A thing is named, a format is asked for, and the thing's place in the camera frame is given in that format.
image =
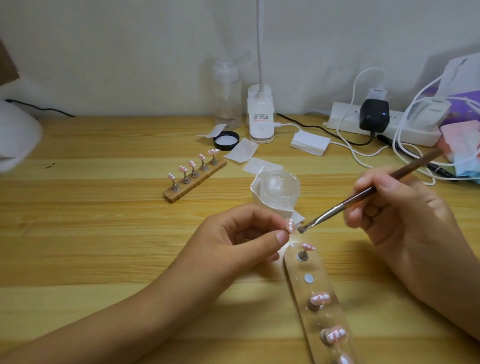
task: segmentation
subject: black cable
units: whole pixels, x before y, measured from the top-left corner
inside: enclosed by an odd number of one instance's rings
[[[285,116],[283,114],[280,114],[279,112],[276,113],[278,116],[281,116],[282,118],[285,118],[287,120],[290,120],[290,121],[293,121],[295,123],[297,123],[298,125],[300,126],[303,126],[304,128],[318,128],[318,129],[321,129],[323,130],[325,133],[331,135],[331,136],[334,136],[335,138],[338,138],[338,139],[342,139],[340,138],[337,134],[334,134],[332,132],[329,132],[328,130],[326,130],[325,128],[322,128],[321,126],[318,126],[318,125],[303,125],[301,122],[299,121],[296,121],[295,119],[292,119],[292,118],[289,118],[288,116]],[[368,142],[366,143],[354,143],[354,142],[351,142],[349,140],[347,140],[347,142],[349,142],[350,144],[352,144],[353,146],[366,146],[368,144],[370,144],[373,140],[373,137],[375,136],[375,133],[370,133],[370,139],[368,140]]]
[[[35,106],[35,105],[32,105],[32,104],[27,104],[26,102],[23,102],[23,101],[13,100],[13,99],[11,99],[11,98],[6,99],[5,101],[6,101],[6,102],[10,102],[10,103],[16,102],[17,104],[22,104],[22,105],[30,106],[31,108],[35,108],[35,109],[41,110],[41,111],[56,111],[56,112],[59,112],[60,114],[70,116],[71,118],[76,118],[75,115],[72,115],[72,114],[69,114],[69,113],[67,113],[67,112],[64,112],[64,111],[61,111],[61,110],[57,110],[57,109],[52,109],[52,108],[42,109],[42,108],[39,108],[38,106]]]

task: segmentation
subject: right hand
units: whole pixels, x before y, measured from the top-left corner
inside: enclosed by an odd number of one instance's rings
[[[393,170],[362,174],[354,192],[371,184],[378,192],[346,209],[345,224],[362,228],[405,286],[449,316],[465,290],[480,288],[480,262],[448,204],[412,175],[393,179],[388,174]]]

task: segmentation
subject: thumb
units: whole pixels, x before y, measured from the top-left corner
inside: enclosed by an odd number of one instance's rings
[[[275,254],[290,239],[284,230],[268,232],[257,239],[236,245],[240,259],[246,268],[252,267]]]
[[[435,213],[415,188],[397,181],[386,173],[375,175],[372,181],[377,192],[389,204],[400,210],[405,222],[431,225]]]

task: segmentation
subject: charger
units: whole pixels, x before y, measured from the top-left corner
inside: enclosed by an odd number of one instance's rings
[[[360,107],[360,129],[375,133],[383,133],[390,122],[388,102],[374,98],[366,99]]]

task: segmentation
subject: plastic bottle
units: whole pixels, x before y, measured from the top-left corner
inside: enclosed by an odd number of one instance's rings
[[[213,65],[215,124],[227,124],[225,130],[241,125],[241,82],[239,68],[232,61],[217,60]]]

